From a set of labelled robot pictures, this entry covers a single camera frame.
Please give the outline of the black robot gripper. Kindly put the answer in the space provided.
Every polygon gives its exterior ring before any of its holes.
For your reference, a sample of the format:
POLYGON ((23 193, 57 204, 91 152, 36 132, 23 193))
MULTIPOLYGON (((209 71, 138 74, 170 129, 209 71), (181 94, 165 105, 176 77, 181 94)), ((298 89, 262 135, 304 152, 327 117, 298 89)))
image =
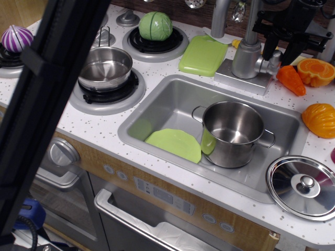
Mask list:
POLYGON ((291 1, 284 10, 259 11, 253 31, 266 39, 263 58, 269 61, 281 40, 288 43, 281 66, 290 65, 304 50, 322 52, 332 39, 332 32, 315 23, 314 17, 321 12, 325 18, 332 18, 323 13, 325 4, 326 1, 291 1))

